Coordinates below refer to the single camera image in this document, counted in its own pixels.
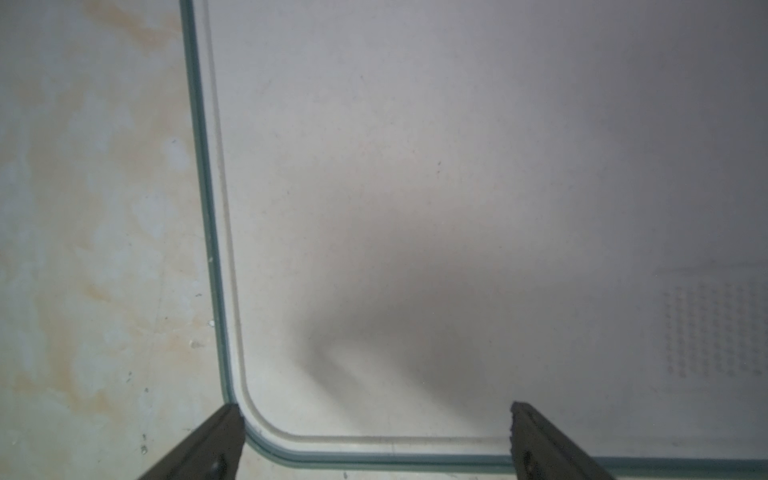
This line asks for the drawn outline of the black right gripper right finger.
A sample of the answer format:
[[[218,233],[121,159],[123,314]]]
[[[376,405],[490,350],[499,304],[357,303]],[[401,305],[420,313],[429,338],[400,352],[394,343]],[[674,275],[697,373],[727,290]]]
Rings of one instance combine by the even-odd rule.
[[[531,404],[511,406],[511,457],[518,479],[615,480]]]

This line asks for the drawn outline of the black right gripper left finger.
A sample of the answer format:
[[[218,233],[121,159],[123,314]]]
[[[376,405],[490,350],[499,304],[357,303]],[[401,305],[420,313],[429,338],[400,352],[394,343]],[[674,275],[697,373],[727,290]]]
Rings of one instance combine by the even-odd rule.
[[[237,474],[245,437],[245,421],[239,406],[222,405],[140,479],[232,480]]]

